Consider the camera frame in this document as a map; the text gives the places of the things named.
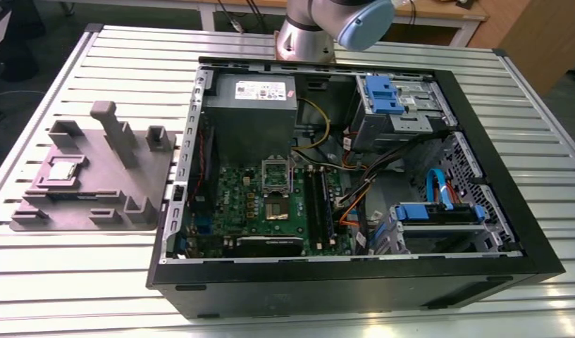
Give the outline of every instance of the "floor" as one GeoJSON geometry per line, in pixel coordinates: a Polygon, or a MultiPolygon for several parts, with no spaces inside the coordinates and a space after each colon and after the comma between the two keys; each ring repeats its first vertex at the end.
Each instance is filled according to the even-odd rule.
{"type": "MultiPolygon", "coordinates": [[[[45,92],[47,90],[87,23],[187,30],[201,28],[195,11],[177,12],[161,8],[77,4],[75,14],[66,18],[57,3],[38,1],[35,6],[46,26],[46,35],[30,40],[27,44],[39,65],[39,73],[23,82],[6,83],[0,80],[0,92],[14,90],[45,92]]],[[[259,27],[255,26],[250,14],[239,18],[239,22],[250,32],[259,32],[259,27]]],[[[282,18],[269,15],[265,22],[269,30],[275,30],[281,26],[282,18]]],[[[217,30],[231,31],[222,13],[215,13],[214,24],[217,30]]],[[[39,99],[41,95],[35,93],[0,96],[0,110],[4,112],[4,119],[0,122],[0,165],[26,121],[30,119],[39,99]]],[[[575,81],[571,80],[571,77],[565,76],[560,79],[551,93],[544,97],[544,102],[575,140],[575,81]]]]}

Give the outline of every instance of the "slotted aluminum surface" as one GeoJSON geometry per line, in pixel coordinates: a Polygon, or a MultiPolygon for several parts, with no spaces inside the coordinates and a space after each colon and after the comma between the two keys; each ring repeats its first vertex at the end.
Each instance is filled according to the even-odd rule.
{"type": "Polygon", "coordinates": [[[90,102],[111,100],[133,130],[163,125],[179,132],[197,57],[271,58],[271,44],[262,35],[134,27],[83,34],[0,169],[0,334],[250,337],[255,329],[259,337],[575,337],[575,146],[506,60],[488,50],[377,44],[362,53],[337,47],[336,56],[340,63],[454,73],[567,270],[541,284],[458,310],[187,321],[143,288],[153,232],[8,230],[53,120],[99,127],[87,117],[90,102]]]}

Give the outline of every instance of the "label on power supply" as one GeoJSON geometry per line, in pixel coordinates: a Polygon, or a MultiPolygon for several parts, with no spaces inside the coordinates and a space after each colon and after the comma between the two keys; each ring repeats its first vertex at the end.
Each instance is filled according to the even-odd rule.
{"type": "Polygon", "coordinates": [[[234,86],[234,99],[285,101],[285,83],[238,81],[234,86]]]}

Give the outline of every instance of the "yellow wire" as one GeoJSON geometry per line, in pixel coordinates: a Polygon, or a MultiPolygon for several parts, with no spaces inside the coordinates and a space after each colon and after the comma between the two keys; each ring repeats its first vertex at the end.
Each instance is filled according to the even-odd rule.
{"type": "Polygon", "coordinates": [[[301,100],[301,101],[304,101],[304,102],[306,102],[316,109],[316,111],[318,111],[318,114],[321,114],[321,116],[322,116],[322,120],[325,120],[325,134],[322,135],[321,139],[318,141],[316,141],[314,143],[306,145],[306,146],[294,146],[292,148],[292,149],[296,149],[296,150],[302,150],[302,149],[314,148],[316,146],[318,146],[326,140],[330,121],[329,121],[329,119],[326,117],[326,114],[322,111],[322,109],[310,100],[308,100],[308,99],[305,99],[302,97],[298,97],[297,99],[301,100]]]}

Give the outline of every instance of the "blue plastic clip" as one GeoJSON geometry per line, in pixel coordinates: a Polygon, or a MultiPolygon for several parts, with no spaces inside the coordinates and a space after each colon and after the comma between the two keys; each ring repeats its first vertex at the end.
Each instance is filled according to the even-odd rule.
{"type": "Polygon", "coordinates": [[[480,222],[485,219],[485,210],[482,206],[474,206],[474,215],[477,215],[480,222]]]}
{"type": "Polygon", "coordinates": [[[396,206],[396,218],[398,220],[426,220],[429,215],[426,214],[425,205],[422,204],[401,204],[396,206]]]}
{"type": "Polygon", "coordinates": [[[373,102],[370,111],[373,113],[401,115],[404,107],[396,99],[398,90],[393,87],[389,78],[386,76],[366,76],[364,81],[366,83],[366,93],[373,102]]]}

